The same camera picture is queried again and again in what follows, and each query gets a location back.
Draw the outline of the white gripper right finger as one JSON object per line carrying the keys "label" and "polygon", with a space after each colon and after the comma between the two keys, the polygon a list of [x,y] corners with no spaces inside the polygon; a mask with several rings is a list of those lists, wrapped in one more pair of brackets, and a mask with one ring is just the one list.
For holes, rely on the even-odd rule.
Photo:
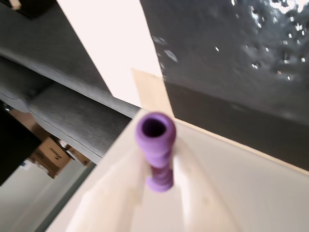
{"label": "white gripper right finger", "polygon": [[173,149],[174,186],[182,202],[186,232],[239,232],[233,214],[184,141]]}

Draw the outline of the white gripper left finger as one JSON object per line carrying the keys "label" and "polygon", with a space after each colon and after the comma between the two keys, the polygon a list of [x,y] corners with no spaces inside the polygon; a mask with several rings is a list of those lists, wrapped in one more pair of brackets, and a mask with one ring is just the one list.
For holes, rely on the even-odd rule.
{"label": "white gripper left finger", "polygon": [[149,231],[143,203],[151,172],[134,136],[122,135],[99,168],[99,179],[83,194],[66,231]]}

